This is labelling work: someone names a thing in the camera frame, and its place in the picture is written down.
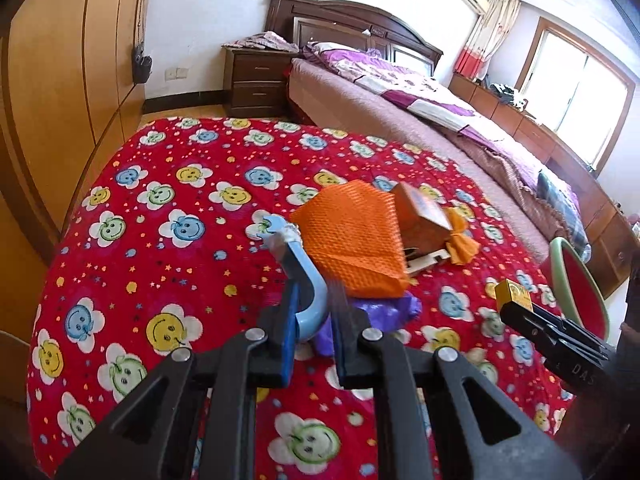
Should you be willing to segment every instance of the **white wall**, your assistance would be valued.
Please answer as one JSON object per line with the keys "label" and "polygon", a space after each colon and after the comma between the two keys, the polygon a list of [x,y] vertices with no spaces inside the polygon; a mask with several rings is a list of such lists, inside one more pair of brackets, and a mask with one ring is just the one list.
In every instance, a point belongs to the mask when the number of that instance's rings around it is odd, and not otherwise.
{"label": "white wall", "polygon": [[[444,52],[436,77],[448,84],[452,66],[478,16],[461,0],[354,0],[381,7]],[[220,44],[264,28],[269,0],[149,0],[145,51],[153,69],[146,97],[222,88]],[[188,68],[187,79],[164,81],[164,70]]]}
{"label": "white wall", "polygon": [[[627,65],[613,56],[594,38],[590,38],[548,12],[523,4],[511,33],[491,60],[488,70],[491,82],[505,83],[511,86],[516,84],[529,53],[540,16],[571,31],[609,57],[632,78],[638,79]],[[638,165],[640,159],[640,139],[638,136],[640,132],[640,83],[636,83],[636,88],[618,142],[598,178],[602,189],[613,200],[622,204],[622,209],[626,214],[640,212],[640,186],[638,186],[640,182],[640,166]]]}

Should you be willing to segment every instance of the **bed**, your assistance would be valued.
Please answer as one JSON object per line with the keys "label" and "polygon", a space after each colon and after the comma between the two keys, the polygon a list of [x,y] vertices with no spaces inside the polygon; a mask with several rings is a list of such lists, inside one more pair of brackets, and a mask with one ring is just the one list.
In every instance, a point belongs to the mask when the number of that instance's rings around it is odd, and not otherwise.
{"label": "bed", "polygon": [[[300,47],[308,41],[331,41],[362,51],[374,48],[386,60],[427,76],[433,75],[442,55],[384,10],[340,0],[271,0],[266,30],[274,30]],[[556,236],[570,238],[562,214],[536,197],[532,190],[535,182],[529,179],[525,184],[508,160],[477,142],[421,120],[303,59],[293,62],[289,97],[319,126],[408,142],[452,158],[490,197],[538,262],[548,254],[548,241]],[[542,167],[524,147],[518,144],[518,148],[538,164],[536,170]]]}
{"label": "bed", "polygon": [[[518,280],[534,301],[559,309],[526,248],[453,160],[329,128],[166,118],[108,162],[47,274],[27,379],[40,467],[53,475],[173,349],[204,352],[255,326],[261,309],[280,301],[285,278],[258,248],[264,216],[288,218],[323,187],[355,179],[384,191],[402,180],[474,212],[468,234],[481,250],[466,266],[445,262],[411,280],[422,313],[396,336],[427,352],[458,348],[553,435],[571,395],[531,343],[495,319],[495,283]],[[290,387],[261,389],[256,402],[256,479],[377,478],[372,391],[342,390],[331,358],[300,346]],[[294,449],[295,436],[319,430],[322,449]]]}

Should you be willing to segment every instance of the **folded clothes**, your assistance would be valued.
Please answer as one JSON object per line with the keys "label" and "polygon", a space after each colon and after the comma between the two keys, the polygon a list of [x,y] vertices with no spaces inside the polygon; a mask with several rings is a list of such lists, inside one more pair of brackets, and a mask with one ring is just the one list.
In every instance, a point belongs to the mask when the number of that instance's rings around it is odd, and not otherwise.
{"label": "folded clothes", "polygon": [[267,32],[261,32],[260,34],[254,34],[244,40],[230,41],[229,43],[223,43],[222,46],[231,46],[235,48],[257,48],[259,50],[265,50],[270,48],[272,50],[283,50],[284,52],[299,52],[300,48],[295,43],[289,43],[283,37],[277,35],[275,32],[268,30]]}
{"label": "folded clothes", "polygon": [[[364,310],[371,326],[382,332],[394,332],[422,313],[422,303],[410,292],[405,292],[402,298],[385,300],[350,298],[349,304]],[[331,316],[324,322],[313,343],[317,354],[326,357],[334,354]]]}

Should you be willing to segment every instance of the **window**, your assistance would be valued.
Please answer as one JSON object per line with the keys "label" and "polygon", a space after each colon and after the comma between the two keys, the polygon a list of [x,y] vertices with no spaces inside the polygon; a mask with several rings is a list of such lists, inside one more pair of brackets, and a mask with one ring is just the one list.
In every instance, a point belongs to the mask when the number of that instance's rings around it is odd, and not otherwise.
{"label": "window", "polygon": [[516,84],[527,112],[599,172],[618,139],[634,83],[593,47],[540,18]]}

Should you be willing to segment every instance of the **red and white curtain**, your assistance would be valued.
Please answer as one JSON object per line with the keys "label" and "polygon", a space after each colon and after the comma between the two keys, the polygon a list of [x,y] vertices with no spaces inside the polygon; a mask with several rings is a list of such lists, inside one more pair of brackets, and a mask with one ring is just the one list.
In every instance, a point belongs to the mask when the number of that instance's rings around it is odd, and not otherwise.
{"label": "red and white curtain", "polygon": [[520,12],[520,0],[489,0],[489,10],[481,16],[454,67],[469,79],[483,79],[491,57],[501,46]]}

